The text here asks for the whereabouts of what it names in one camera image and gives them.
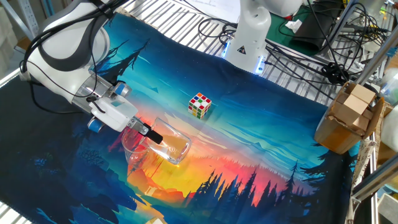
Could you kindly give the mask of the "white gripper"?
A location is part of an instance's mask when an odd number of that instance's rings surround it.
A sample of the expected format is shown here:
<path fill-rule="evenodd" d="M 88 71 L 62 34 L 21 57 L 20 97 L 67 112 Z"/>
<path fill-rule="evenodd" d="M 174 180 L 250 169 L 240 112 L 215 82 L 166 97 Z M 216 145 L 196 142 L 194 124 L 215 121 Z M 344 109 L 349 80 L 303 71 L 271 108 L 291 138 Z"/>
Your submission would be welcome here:
<path fill-rule="evenodd" d="M 115 131 L 121 132 L 130 122 L 127 133 L 141 134 L 156 144 L 160 144 L 163 141 L 163 136 L 154 131 L 151 126 L 134 117 L 138 109 L 122 96 L 115 96 L 114 98 L 102 97 L 90 102 L 89 106 L 94 117 Z"/>

